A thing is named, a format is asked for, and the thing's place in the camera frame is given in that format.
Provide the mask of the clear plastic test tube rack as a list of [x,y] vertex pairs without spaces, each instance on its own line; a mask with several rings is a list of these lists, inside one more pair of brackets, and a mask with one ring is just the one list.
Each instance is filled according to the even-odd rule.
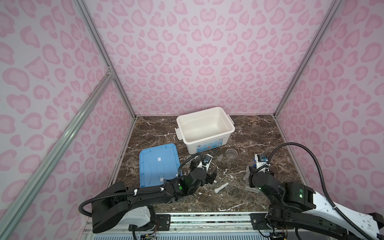
[[246,167],[246,174],[245,174],[245,176],[243,177],[243,180],[244,180],[245,183],[246,183],[245,190],[246,190],[246,191],[249,191],[249,192],[252,192],[252,193],[259,193],[259,192],[260,192],[259,189],[257,189],[257,188],[252,188],[252,187],[250,186],[249,177],[250,177],[250,169],[249,169],[249,166],[247,166],[247,167]]

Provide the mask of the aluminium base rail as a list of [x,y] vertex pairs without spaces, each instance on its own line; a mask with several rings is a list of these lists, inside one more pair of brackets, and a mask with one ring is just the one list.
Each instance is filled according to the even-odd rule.
[[160,213],[160,227],[151,240],[265,240],[282,233],[263,226],[266,212]]

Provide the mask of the clear round-bottom flask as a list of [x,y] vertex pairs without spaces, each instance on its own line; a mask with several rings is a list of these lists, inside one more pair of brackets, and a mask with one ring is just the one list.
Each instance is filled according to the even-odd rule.
[[225,152],[225,156],[229,160],[236,160],[238,157],[238,152],[235,149],[228,149]]

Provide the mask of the blue plastic bin lid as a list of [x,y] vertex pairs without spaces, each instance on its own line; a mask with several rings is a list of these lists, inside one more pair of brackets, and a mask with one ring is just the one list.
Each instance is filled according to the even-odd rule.
[[139,155],[140,187],[160,186],[178,176],[179,154],[175,144],[144,149]]

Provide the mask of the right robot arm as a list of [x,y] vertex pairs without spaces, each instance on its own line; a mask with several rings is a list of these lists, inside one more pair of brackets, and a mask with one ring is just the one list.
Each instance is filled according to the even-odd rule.
[[336,240],[382,240],[384,217],[363,214],[342,205],[331,204],[326,197],[301,183],[282,183],[270,172],[249,175],[249,186],[258,189],[270,201],[262,220],[272,229],[308,230]]

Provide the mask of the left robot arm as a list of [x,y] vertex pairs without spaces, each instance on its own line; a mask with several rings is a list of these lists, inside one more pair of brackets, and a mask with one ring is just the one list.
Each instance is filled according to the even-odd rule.
[[89,200],[93,233],[99,234],[115,227],[131,210],[154,204],[170,204],[194,195],[199,187],[213,184],[217,169],[209,174],[196,168],[187,176],[167,180],[161,186],[129,189],[123,182],[113,184]]

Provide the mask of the white plastic storage bin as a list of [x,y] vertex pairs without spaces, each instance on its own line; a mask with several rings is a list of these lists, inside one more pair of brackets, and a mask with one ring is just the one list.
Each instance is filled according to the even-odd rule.
[[221,107],[179,116],[177,124],[177,138],[190,155],[226,145],[235,131],[234,121]]

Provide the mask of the white ceramic pestle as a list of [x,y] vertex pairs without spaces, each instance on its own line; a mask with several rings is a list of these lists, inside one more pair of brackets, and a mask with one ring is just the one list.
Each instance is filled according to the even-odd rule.
[[225,184],[221,185],[220,187],[215,188],[215,189],[214,189],[214,193],[215,193],[215,194],[218,194],[220,191],[222,191],[222,190],[223,190],[224,188],[226,188],[228,185],[229,185],[229,183],[225,183]]

